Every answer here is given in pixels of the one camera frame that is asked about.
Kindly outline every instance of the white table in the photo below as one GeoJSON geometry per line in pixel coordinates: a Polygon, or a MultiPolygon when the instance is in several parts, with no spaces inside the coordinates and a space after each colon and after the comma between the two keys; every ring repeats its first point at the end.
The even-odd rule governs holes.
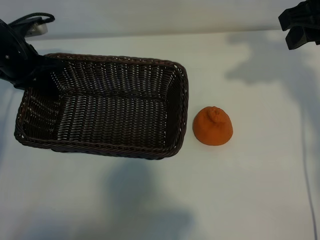
{"type": "Polygon", "coordinates": [[[0,81],[0,239],[314,239],[304,160],[319,224],[320,47],[289,51],[285,36],[32,41],[40,54],[181,63],[189,79],[187,131],[180,152],[160,161],[26,147],[14,138],[23,92],[0,81]],[[193,135],[193,118],[206,106],[232,120],[234,135],[223,146],[193,135]]]}

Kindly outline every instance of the basket weave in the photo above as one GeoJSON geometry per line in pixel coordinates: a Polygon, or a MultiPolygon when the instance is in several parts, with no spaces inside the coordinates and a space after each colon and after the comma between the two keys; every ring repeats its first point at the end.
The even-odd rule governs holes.
{"type": "Polygon", "coordinates": [[[181,148],[188,78],[178,63],[157,59],[56,53],[56,98],[28,88],[15,138],[23,145],[105,156],[162,159],[181,148]]]}

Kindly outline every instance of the orange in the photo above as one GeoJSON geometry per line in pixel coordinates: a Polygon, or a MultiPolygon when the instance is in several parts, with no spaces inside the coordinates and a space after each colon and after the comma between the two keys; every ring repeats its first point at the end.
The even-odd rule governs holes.
{"type": "Polygon", "coordinates": [[[201,143],[219,146],[231,139],[234,130],[225,111],[216,106],[207,106],[195,116],[193,132],[201,143]]]}

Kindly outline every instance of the wicker basket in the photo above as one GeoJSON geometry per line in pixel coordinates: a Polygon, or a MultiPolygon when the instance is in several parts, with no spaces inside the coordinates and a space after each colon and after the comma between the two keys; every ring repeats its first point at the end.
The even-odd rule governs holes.
{"type": "Polygon", "coordinates": [[[105,156],[162,159],[181,148],[188,78],[178,63],[157,59],[56,53],[58,96],[28,88],[17,114],[23,145],[105,156]]]}

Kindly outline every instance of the white wall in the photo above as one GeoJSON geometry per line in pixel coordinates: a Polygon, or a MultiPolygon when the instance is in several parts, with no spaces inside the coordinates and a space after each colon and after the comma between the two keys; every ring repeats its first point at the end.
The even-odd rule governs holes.
{"type": "Polygon", "coordinates": [[[1,0],[5,22],[54,14],[46,37],[279,29],[278,16],[300,0],[1,0]]]}

